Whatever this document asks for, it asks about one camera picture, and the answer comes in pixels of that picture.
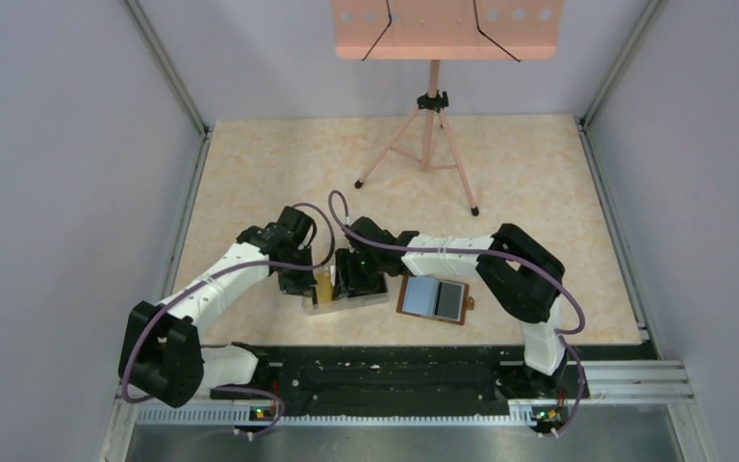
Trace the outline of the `clear acrylic card box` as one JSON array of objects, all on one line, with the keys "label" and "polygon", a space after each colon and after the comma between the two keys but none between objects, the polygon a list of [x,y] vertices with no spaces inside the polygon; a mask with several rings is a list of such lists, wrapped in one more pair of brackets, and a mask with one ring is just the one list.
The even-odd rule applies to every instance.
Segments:
[{"label": "clear acrylic card box", "polygon": [[358,289],[348,288],[334,266],[314,272],[315,285],[301,298],[301,307],[308,316],[329,315],[346,310],[371,307],[389,300],[389,286],[383,275],[362,280]]}]

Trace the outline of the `brown leather card holder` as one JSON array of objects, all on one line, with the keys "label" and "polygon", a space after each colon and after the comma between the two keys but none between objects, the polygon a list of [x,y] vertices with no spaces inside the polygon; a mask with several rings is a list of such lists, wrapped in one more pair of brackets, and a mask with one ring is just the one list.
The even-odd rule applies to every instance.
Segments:
[{"label": "brown leather card holder", "polygon": [[[460,321],[447,321],[434,316],[436,295],[438,292],[438,286],[441,282],[463,284],[466,288],[464,312]],[[474,306],[475,300],[471,296],[469,284],[428,276],[406,276],[403,278],[401,283],[395,311],[400,315],[455,325],[464,325],[467,313],[472,311]]]}]

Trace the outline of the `black credit card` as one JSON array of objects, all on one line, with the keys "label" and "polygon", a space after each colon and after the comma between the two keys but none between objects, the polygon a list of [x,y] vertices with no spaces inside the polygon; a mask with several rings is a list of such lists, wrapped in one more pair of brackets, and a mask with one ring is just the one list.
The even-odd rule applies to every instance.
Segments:
[{"label": "black credit card", "polygon": [[463,284],[441,282],[436,295],[434,316],[447,321],[460,321],[465,300],[466,288]]}]

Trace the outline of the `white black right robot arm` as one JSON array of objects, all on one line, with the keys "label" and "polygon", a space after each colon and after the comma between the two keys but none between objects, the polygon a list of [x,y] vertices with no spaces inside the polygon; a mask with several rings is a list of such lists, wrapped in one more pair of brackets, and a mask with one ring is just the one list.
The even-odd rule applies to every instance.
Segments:
[{"label": "white black right robot arm", "polygon": [[501,308],[521,323],[528,389],[550,397],[564,385],[565,348],[557,329],[566,269],[518,225],[505,223],[490,235],[467,239],[419,231],[395,236],[360,217],[343,231],[373,272],[482,281]]}]

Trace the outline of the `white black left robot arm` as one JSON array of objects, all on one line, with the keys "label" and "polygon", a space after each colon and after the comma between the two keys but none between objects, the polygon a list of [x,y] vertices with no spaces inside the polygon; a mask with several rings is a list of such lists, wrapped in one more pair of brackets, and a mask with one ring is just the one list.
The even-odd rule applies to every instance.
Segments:
[{"label": "white black left robot arm", "polygon": [[248,398],[268,389],[270,373],[243,346],[205,348],[204,333],[252,286],[276,275],[286,295],[307,296],[316,279],[316,222],[301,204],[277,220],[250,226],[223,255],[174,295],[141,301],[128,316],[118,362],[120,395],[129,403],[156,399],[178,408],[199,392],[233,386]]}]

